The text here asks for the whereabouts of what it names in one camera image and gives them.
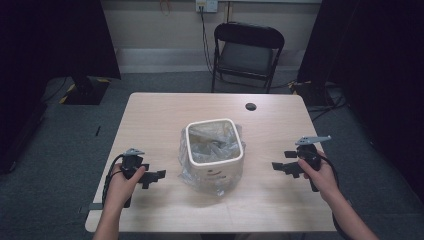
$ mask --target chair backrest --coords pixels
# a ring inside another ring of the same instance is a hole
[[[284,37],[276,29],[247,23],[228,22],[215,28],[215,44],[218,40],[250,46],[282,49]]]

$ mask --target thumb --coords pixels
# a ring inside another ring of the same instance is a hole
[[[318,174],[305,160],[299,158],[297,163],[310,178],[314,179]]]
[[[141,166],[128,181],[135,186],[138,183],[138,180],[140,180],[140,178],[143,176],[144,172],[146,172],[146,168]]]

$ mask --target electrical outlet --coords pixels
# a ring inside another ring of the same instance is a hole
[[[218,12],[218,0],[196,0],[196,12]]]
[[[206,0],[196,0],[196,12],[200,12],[200,8],[203,8],[203,12],[206,12]]]
[[[206,0],[206,12],[218,12],[218,0]]]

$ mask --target black controller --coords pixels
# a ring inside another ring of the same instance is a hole
[[[286,158],[298,157],[304,159],[315,171],[321,169],[321,157],[314,144],[299,145],[296,149],[297,151],[284,152]],[[286,175],[293,175],[293,178],[298,178],[301,173],[304,173],[303,169],[297,162],[287,164],[273,162],[272,167],[274,170],[285,172]],[[319,190],[312,182],[312,179],[309,179],[309,182],[311,183],[312,191],[318,192]]]
[[[144,166],[146,168],[146,172],[144,172],[143,176],[138,180],[138,183],[143,184],[143,189],[148,189],[150,183],[158,182],[159,179],[165,178],[166,170],[157,171],[157,172],[147,172],[149,170],[149,164],[142,164],[143,158],[137,155],[127,155],[122,159],[121,171],[124,174],[126,179],[132,178],[134,176],[137,169]],[[131,197],[127,200],[124,207],[128,208],[131,204]]]

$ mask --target gray wall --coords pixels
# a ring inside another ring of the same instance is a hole
[[[226,19],[268,25],[279,30],[286,38],[282,57],[284,65],[299,65],[320,1],[269,1],[282,2],[219,2],[218,13],[204,14],[209,48],[214,46],[213,30]],[[201,54],[202,20],[200,14],[195,11],[195,1],[169,0],[169,4],[170,11],[166,0],[163,0],[162,9],[160,0],[102,1],[115,48],[126,51],[190,49],[199,50]]]

